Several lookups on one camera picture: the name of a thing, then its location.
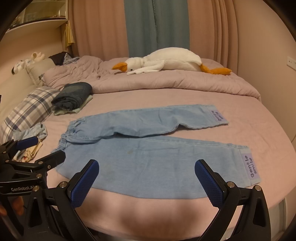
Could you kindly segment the light blue denim pants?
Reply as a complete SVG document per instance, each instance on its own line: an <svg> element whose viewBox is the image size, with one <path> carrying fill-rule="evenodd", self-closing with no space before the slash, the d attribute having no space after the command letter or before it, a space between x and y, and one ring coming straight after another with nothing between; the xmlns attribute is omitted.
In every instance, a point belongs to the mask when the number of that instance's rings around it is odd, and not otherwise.
<svg viewBox="0 0 296 241"><path fill-rule="evenodd" d="M137 198L196 199L206 196L194 165L203 159L226 181L249 187L261 181L246 146L172 137L178 128L215 132L228 121L213 105L175 105L113 111L69 123L58 149L57 172L72 178L98 161L93 187Z"/></svg>

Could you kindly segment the folded pale green garment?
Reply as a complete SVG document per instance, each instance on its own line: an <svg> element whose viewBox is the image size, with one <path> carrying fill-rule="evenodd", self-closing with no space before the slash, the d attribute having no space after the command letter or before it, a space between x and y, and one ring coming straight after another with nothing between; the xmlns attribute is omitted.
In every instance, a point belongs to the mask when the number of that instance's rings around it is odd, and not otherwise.
<svg viewBox="0 0 296 241"><path fill-rule="evenodd" d="M64 115L64 114L77 114L83 109L88 102L92 101L93 96L89 95L87 99L82 103L82 105L79 108L73 109L73 110L66 110L66 109L55 109L54 115Z"/></svg>

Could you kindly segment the plaid pillow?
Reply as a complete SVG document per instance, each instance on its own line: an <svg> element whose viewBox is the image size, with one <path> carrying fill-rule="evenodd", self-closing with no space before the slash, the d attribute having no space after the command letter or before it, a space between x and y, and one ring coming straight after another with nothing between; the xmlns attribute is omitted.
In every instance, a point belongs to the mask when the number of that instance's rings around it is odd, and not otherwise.
<svg viewBox="0 0 296 241"><path fill-rule="evenodd" d="M59 90L48 86L33 90L1 122L1 143L13 139L14 131L25 131L50 116L52 100L58 93Z"/></svg>

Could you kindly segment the folded dark denim jeans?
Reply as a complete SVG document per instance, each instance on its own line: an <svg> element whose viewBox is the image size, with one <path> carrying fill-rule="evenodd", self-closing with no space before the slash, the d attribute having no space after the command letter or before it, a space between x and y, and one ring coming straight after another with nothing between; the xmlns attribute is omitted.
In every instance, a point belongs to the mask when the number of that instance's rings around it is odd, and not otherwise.
<svg viewBox="0 0 296 241"><path fill-rule="evenodd" d="M67 84L51 103L57 109L74 110L80 108L90 95L92 95L92 86L89 83Z"/></svg>

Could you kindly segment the beige pillow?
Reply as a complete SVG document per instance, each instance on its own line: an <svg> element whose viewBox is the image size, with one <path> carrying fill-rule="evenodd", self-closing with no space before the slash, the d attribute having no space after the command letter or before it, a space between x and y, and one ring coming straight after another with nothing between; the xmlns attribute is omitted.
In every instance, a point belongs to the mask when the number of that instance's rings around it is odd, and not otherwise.
<svg viewBox="0 0 296 241"><path fill-rule="evenodd" d="M34 85L37 87L41 87L44 85L43 80L39 78L43 75L47 70L56 67L55 63L51 58L46 58L40 62L36 62L29 66L26 66L26 71L31 78Z"/></svg>

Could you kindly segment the small white plush toy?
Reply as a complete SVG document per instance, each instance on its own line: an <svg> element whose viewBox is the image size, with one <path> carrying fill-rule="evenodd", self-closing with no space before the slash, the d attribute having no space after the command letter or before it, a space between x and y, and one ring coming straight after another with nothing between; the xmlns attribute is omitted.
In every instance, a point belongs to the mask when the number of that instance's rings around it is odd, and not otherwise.
<svg viewBox="0 0 296 241"><path fill-rule="evenodd" d="M34 63L40 62L45 59L45 54L42 52L34 52L31 54L30 58L25 60L18 61L12 68L11 73L15 75L19 73L21 70L25 69L27 66L30 66Z"/></svg>

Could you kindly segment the pink quilted duvet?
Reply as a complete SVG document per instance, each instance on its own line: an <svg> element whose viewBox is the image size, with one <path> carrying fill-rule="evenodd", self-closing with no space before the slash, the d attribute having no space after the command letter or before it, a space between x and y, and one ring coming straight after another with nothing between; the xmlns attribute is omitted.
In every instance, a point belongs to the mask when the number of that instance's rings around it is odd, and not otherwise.
<svg viewBox="0 0 296 241"><path fill-rule="evenodd" d="M127 75L112 66L125 58L103 61L94 56L83 56L74 63L56 66L44 73L44 83L55 89L75 82L87 82L94 93L112 93L139 89L177 88L245 95L261 99L260 93L234 73L212 75L185 70L164 70L153 73Z"/></svg>

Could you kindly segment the pink bed sheet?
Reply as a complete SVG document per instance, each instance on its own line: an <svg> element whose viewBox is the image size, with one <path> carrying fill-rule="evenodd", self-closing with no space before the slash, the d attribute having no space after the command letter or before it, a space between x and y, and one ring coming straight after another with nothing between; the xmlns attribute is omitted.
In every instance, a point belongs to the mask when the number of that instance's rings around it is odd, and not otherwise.
<svg viewBox="0 0 296 241"><path fill-rule="evenodd" d="M295 149L276 118L256 98L185 89L146 89L97 94L76 115L50 116L38 157L58 145L70 121L121 109L168 105L212 104L229 121L227 126L177 131L176 137L248 146L261 178L268 207L278 205L295 187ZM140 199L91 189L77 212L90 228L139 240L178 240L201 235L215 216L207 198Z"/></svg>

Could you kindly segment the dark clothes near headboard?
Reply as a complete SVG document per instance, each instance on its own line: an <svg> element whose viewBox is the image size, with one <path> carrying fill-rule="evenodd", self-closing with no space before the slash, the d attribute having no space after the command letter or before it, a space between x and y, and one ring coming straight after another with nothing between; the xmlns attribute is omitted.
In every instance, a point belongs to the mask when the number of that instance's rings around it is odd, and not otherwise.
<svg viewBox="0 0 296 241"><path fill-rule="evenodd" d="M49 56L56 66L68 65L77 62L80 57L72 57L68 52L60 52L58 54Z"/></svg>

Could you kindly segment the pink curtain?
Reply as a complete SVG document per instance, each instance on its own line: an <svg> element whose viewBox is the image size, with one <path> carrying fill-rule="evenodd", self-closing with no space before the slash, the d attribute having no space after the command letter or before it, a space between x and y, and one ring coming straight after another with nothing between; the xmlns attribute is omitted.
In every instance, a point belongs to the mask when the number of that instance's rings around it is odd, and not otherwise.
<svg viewBox="0 0 296 241"><path fill-rule="evenodd" d="M238 30L233 1L187 1L189 50L232 71L238 65ZM124 1L69 1L76 56L103 60L130 57Z"/></svg>

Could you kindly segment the white goose plush toy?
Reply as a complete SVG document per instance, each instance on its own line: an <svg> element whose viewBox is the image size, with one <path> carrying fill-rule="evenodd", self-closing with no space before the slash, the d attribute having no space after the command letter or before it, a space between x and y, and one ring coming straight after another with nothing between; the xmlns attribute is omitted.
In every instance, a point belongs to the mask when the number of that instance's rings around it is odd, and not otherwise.
<svg viewBox="0 0 296 241"><path fill-rule="evenodd" d="M159 49L144 57L131 57L117 63L112 70L119 70L127 75L159 72L162 70L199 71L214 75L229 75L228 68L206 67L200 56L192 51L179 47Z"/></svg>

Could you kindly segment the teal curtain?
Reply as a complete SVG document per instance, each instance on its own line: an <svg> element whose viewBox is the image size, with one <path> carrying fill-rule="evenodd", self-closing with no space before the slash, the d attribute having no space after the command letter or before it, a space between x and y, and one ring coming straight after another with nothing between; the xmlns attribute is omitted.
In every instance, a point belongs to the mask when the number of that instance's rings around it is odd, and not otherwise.
<svg viewBox="0 0 296 241"><path fill-rule="evenodd" d="M189 49L187 1L124 1L130 57L144 57L167 47Z"/></svg>

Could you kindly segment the wall shelf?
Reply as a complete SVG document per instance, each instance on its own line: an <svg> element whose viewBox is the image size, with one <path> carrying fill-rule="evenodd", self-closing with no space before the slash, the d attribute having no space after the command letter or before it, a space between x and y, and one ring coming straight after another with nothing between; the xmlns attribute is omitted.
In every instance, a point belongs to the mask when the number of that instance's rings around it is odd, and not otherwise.
<svg viewBox="0 0 296 241"><path fill-rule="evenodd" d="M16 16L5 35L19 30L25 33L27 29L58 28L67 21L68 1L32 1Z"/></svg>

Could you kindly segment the white wall socket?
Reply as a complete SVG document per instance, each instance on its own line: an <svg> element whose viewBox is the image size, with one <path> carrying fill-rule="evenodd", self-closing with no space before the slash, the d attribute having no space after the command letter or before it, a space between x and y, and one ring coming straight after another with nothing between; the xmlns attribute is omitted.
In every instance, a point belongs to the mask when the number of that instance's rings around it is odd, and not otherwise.
<svg viewBox="0 0 296 241"><path fill-rule="evenodd" d="M287 66L289 66L290 68L296 71L296 60L287 56Z"/></svg>

